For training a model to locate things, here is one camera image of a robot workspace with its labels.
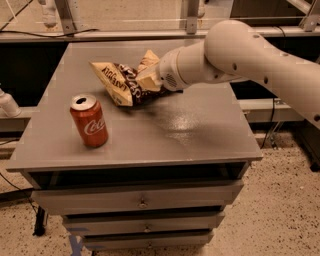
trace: coca-cola can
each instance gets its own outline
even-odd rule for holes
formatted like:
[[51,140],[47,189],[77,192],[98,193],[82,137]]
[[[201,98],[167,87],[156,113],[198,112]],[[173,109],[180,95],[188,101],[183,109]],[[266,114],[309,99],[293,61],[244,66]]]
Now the coca-cola can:
[[107,127],[100,102],[91,94],[79,94],[71,99],[70,113],[84,145],[99,147],[108,140]]

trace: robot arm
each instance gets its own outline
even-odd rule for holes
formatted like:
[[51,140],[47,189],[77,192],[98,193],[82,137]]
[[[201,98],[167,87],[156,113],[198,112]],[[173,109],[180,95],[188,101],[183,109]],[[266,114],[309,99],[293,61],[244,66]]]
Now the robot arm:
[[204,42],[167,53],[157,68],[171,91],[191,84],[250,79],[320,129],[320,65],[285,53],[239,21],[214,25]]

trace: speckled floor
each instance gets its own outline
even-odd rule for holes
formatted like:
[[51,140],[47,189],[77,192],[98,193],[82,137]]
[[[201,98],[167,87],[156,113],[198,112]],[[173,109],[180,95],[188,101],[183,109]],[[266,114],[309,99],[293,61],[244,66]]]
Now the speckled floor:
[[[263,134],[256,137],[261,144]],[[97,255],[320,255],[320,173],[310,171],[308,155],[292,132],[280,132],[277,143],[278,150],[267,143],[263,160],[248,169],[244,188],[234,204],[226,207],[226,217],[206,246],[104,251]],[[1,146],[1,157],[7,158],[12,147]],[[6,159],[0,160],[1,173],[21,188],[30,187],[18,174],[7,173],[6,163]],[[0,192],[12,190],[0,179]],[[35,213],[27,202],[0,208],[0,255],[71,255],[69,233],[60,217],[49,216],[42,237],[32,236],[34,222]],[[91,252],[83,249],[81,255]]]

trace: soda can lid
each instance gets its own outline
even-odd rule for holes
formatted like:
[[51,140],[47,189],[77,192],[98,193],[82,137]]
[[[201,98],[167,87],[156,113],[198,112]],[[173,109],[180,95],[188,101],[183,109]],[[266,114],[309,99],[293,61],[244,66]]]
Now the soda can lid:
[[70,107],[74,110],[84,111],[92,108],[96,104],[97,99],[91,94],[78,94],[71,99]]

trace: gray table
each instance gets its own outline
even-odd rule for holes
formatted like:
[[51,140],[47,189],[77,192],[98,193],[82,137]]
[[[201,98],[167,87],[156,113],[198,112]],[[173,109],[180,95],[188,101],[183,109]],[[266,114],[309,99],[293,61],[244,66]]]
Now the gray table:
[[[208,242],[246,168],[262,158],[228,83],[196,84],[144,106],[119,108],[89,65],[137,67],[148,49],[161,57],[193,42],[70,44],[10,159],[8,171],[21,172],[40,206],[64,216],[68,230],[86,236],[92,250]],[[102,104],[109,140],[100,148],[82,144],[69,113],[71,97],[83,92]],[[127,228],[119,223],[124,215],[132,222],[122,225]],[[108,231],[112,220],[122,228]]]

